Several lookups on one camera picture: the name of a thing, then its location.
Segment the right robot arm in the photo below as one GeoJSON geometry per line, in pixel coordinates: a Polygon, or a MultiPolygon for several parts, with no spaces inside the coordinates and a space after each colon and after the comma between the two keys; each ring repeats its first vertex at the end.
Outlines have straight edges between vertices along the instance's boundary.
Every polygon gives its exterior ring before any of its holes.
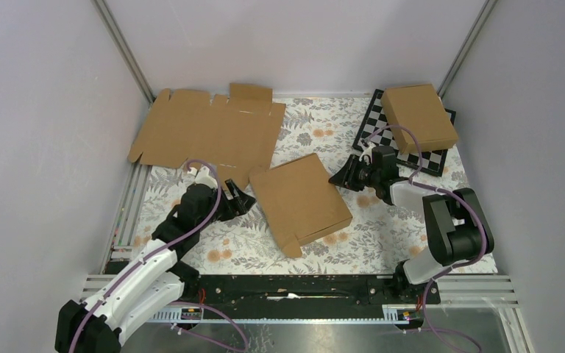
{"type": "Polygon", "coordinates": [[[494,239],[476,193],[471,188],[450,191],[400,176],[397,153],[389,146],[370,146],[352,154],[329,179],[347,190],[372,188],[377,198],[424,218],[427,247],[397,266],[392,291],[410,303],[422,285],[448,270],[472,264],[492,252],[494,239]]]}

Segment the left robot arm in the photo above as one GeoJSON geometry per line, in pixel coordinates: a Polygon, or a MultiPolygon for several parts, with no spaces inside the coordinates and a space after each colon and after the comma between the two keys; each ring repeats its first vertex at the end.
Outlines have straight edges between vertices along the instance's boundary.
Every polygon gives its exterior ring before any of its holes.
{"type": "Polygon", "coordinates": [[[119,352],[144,323],[167,304],[190,302],[199,292],[199,272],[181,261],[200,232],[216,221],[245,215],[256,199],[231,179],[224,188],[207,177],[188,186],[179,204],[108,284],[59,311],[57,352],[119,352]]]}

